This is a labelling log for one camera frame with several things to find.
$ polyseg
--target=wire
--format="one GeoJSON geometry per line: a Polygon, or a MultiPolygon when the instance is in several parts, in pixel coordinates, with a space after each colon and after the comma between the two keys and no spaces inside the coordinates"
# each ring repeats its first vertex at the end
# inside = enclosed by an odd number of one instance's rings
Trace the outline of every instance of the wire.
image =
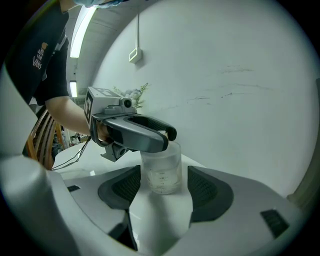
{"type": "Polygon", "coordinates": [[[80,149],[80,151],[78,153],[75,154],[74,157],[70,158],[68,161],[65,161],[64,163],[62,164],[59,164],[57,165],[56,167],[52,168],[51,171],[56,171],[56,170],[60,170],[60,169],[63,169],[65,167],[68,167],[70,165],[73,165],[74,163],[78,162],[80,157],[82,156],[83,152],[85,151],[87,145],[88,145],[88,142],[91,140],[91,137],[88,138],[88,140],[85,142],[85,144],[83,145],[83,147],[80,149]],[[79,157],[77,158],[77,160],[73,161],[73,162],[70,162],[68,163],[69,161],[71,161],[72,159],[74,159],[77,155],[79,155],[79,157]]]}

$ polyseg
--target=chair backrest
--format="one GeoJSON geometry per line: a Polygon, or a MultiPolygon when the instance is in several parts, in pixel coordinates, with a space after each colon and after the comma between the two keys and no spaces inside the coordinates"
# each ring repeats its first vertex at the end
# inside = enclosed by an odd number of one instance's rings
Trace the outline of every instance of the chair backrest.
{"type": "Polygon", "coordinates": [[[46,109],[39,117],[26,142],[28,156],[37,160],[47,170],[51,170],[54,164],[51,152],[55,133],[62,149],[64,149],[61,125],[53,119],[46,109]]]}

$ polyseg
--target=ceiling light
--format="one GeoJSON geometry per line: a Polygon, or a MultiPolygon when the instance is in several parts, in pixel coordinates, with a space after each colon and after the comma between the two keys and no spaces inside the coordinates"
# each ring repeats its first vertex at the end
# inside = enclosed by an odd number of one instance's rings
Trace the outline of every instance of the ceiling light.
{"type": "Polygon", "coordinates": [[[95,7],[86,8],[85,6],[82,6],[73,30],[70,50],[71,58],[79,58],[87,27],[95,11],[95,7]]]}
{"type": "Polygon", "coordinates": [[[70,90],[71,90],[71,96],[73,98],[77,97],[77,82],[76,81],[70,81],[70,90]]]}

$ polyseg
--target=wooden slat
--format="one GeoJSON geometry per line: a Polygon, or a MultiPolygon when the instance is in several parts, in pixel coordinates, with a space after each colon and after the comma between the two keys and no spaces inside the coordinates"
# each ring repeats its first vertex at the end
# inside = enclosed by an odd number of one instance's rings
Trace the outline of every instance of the wooden slat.
{"type": "Polygon", "coordinates": [[[65,149],[64,145],[64,140],[62,139],[62,132],[61,132],[61,125],[59,123],[55,123],[55,131],[56,131],[56,136],[58,137],[59,143],[62,145],[62,149],[65,149]]]}
{"type": "Polygon", "coordinates": [[[46,146],[46,152],[44,156],[44,167],[47,170],[51,170],[53,166],[53,159],[52,159],[51,152],[52,152],[52,144],[55,136],[55,130],[56,130],[56,122],[54,121],[50,129],[47,146],[46,146]]]}
{"type": "Polygon", "coordinates": [[[46,114],[48,113],[48,110],[46,109],[42,115],[40,116],[40,118],[38,119],[38,121],[36,122],[34,128],[32,129],[32,132],[31,132],[31,136],[32,138],[34,138],[36,136],[36,133],[37,133],[37,130],[42,122],[42,120],[44,119],[44,117],[46,116],[46,114]]]}
{"type": "Polygon", "coordinates": [[[37,159],[37,153],[35,151],[35,148],[34,148],[34,141],[33,141],[33,138],[31,136],[31,134],[29,134],[29,137],[26,141],[26,150],[28,151],[28,156],[34,160],[38,160],[37,159]]]}
{"type": "Polygon", "coordinates": [[[50,117],[51,117],[51,115],[48,114],[47,118],[45,119],[45,121],[44,121],[44,123],[43,123],[43,125],[42,125],[42,127],[41,127],[41,130],[40,130],[40,132],[39,132],[38,138],[37,138],[37,140],[36,140],[36,142],[35,142],[35,146],[34,146],[34,151],[35,151],[35,153],[38,152],[42,135],[43,135],[43,133],[44,133],[44,131],[45,131],[45,129],[46,129],[46,126],[47,126],[47,123],[48,123],[50,117]]]}
{"type": "Polygon", "coordinates": [[[48,125],[48,127],[47,127],[47,129],[45,131],[44,137],[43,137],[41,151],[40,151],[40,157],[38,159],[41,164],[44,164],[44,153],[45,153],[47,140],[48,140],[49,132],[50,132],[51,126],[53,124],[53,121],[54,121],[54,119],[51,118],[50,122],[49,122],[49,125],[48,125]]]}

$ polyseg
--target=wall outlet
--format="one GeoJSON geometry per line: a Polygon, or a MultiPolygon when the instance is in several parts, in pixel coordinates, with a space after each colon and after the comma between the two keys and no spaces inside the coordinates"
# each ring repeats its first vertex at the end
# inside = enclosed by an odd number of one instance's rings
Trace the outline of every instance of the wall outlet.
{"type": "Polygon", "coordinates": [[[137,47],[129,54],[129,62],[135,64],[142,58],[142,50],[137,47]]]}

